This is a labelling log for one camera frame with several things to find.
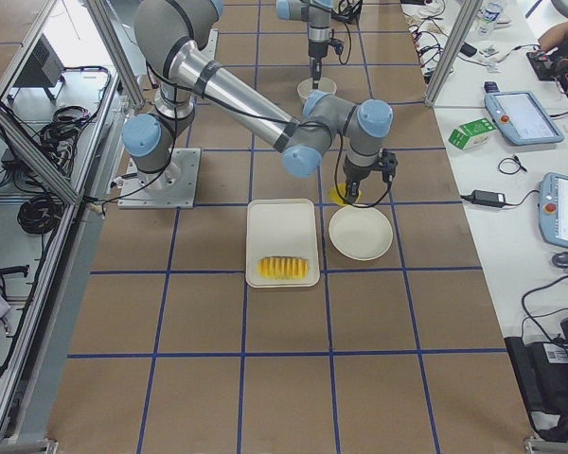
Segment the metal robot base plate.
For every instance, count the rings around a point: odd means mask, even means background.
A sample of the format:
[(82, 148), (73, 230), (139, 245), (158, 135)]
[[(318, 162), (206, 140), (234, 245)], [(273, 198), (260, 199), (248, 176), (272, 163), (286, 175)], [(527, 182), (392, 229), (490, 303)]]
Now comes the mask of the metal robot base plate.
[(194, 206), (202, 150), (176, 148), (167, 169), (156, 178), (138, 172), (133, 158), (116, 201), (122, 209), (191, 209)]

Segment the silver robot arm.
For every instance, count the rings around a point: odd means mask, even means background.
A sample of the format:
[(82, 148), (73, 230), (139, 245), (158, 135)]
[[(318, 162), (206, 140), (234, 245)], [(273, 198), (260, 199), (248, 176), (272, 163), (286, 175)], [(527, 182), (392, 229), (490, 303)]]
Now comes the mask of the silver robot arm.
[(204, 53), (222, 11), (220, 1), (143, 1), (136, 11), (136, 42), (160, 81), (152, 110), (131, 119), (122, 131), (140, 176), (153, 182), (172, 169), (171, 149), (193, 122), (191, 97), (197, 96), (224, 108), (280, 152), (282, 164), (297, 178), (309, 177), (320, 166), (336, 136), (348, 141), (341, 195), (346, 204), (356, 203), (361, 181), (373, 171), (392, 184), (398, 162), (382, 146), (393, 122), (390, 105), (380, 99), (353, 103), (313, 90), (302, 118), (286, 113)]
[(330, 27), (332, 2), (317, 0), (277, 0), (276, 14), (280, 20), (304, 22), (308, 29), (308, 55), (311, 64), (312, 88), (317, 89), (322, 79), (322, 60), (332, 47), (340, 56), (344, 43), (334, 37)]

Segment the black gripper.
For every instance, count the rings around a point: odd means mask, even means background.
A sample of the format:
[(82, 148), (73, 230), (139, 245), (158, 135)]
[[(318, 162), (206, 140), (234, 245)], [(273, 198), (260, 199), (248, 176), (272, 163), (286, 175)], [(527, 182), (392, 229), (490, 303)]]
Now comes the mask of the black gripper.
[(360, 193), (361, 181), (366, 179), (372, 169), (370, 167), (362, 166), (344, 166), (344, 173), (346, 176), (345, 185), (345, 198), (358, 199)]

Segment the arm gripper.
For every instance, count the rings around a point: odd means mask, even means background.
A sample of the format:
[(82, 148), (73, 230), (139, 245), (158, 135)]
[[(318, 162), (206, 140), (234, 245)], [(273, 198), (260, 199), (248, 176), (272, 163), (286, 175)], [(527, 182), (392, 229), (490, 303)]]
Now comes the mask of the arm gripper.
[(328, 54), (329, 28), (310, 27), (308, 37), (311, 79), (320, 80), (322, 77), (322, 59)]

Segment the person hand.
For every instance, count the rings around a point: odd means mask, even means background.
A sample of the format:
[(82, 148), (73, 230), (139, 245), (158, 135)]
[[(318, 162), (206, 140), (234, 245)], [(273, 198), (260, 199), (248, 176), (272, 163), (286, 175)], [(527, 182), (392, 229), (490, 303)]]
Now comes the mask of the person hand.
[(552, 26), (538, 39), (542, 52), (549, 52), (568, 40), (568, 22)]

